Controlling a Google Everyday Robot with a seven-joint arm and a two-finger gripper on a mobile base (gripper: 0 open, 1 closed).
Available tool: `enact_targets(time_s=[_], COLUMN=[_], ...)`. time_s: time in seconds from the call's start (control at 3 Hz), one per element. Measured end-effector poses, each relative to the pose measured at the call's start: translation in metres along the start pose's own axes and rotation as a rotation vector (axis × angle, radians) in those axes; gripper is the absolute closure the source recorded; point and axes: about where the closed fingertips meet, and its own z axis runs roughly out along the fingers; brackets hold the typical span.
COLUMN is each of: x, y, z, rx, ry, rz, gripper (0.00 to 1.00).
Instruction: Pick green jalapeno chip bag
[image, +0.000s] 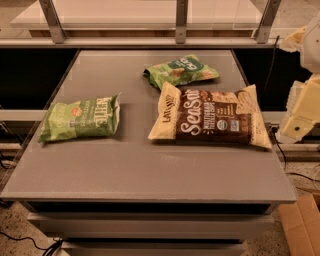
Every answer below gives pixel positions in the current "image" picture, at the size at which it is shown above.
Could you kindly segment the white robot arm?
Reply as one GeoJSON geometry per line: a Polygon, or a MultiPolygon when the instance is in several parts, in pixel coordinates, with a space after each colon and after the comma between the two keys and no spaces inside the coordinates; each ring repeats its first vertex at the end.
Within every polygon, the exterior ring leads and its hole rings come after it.
{"type": "Polygon", "coordinates": [[[300,65],[312,73],[305,82],[295,81],[289,91],[286,113],[276,138],[285,144],[301,141],[320,122],[320,14],[280,44],[287,52],[300,53],[300,65]]]}

